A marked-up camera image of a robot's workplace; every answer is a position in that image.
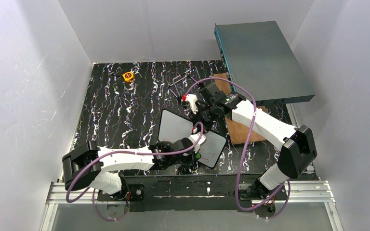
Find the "small white whiteboard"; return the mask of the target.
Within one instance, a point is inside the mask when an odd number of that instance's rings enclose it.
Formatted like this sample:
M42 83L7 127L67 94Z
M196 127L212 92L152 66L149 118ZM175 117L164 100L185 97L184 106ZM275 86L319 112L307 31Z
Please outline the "small white whiteboard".
M189 137L193 124L190 120L163 109L158 132L158 141L175 142ZM209 168L214 168L219 161L220 155L226 145L226 137L215 131L204 134L206 141L201 145L199 162Z

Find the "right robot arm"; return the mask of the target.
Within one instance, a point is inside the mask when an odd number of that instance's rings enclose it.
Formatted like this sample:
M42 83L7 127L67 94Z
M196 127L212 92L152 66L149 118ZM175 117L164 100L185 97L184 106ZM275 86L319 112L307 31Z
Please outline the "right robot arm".
M202 122L208 131L213 121L226 117L248 127L249 132L258 133L279 150L277 162L252 185L239 190L241 197L266 198L284 181L299 178L317 157L309 127L302 125L298 128L279 121L257 108L254 101L236 91L226 94L214 82L205 85L200 80L197 86L204 101L190 92L181 98L181 102L190 107L193 122Z

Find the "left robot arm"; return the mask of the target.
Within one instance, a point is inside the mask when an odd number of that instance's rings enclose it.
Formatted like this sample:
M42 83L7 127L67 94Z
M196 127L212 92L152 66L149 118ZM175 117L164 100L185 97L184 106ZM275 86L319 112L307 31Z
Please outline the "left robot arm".
M157 142L138 149L109 149L97 146L95 141L67 153L62 158L65 189L82 190L87 187L115 194L125 187L117 171L166 170L181 164L192 165L199 160L199 149L206 137L191 135L174 143Z

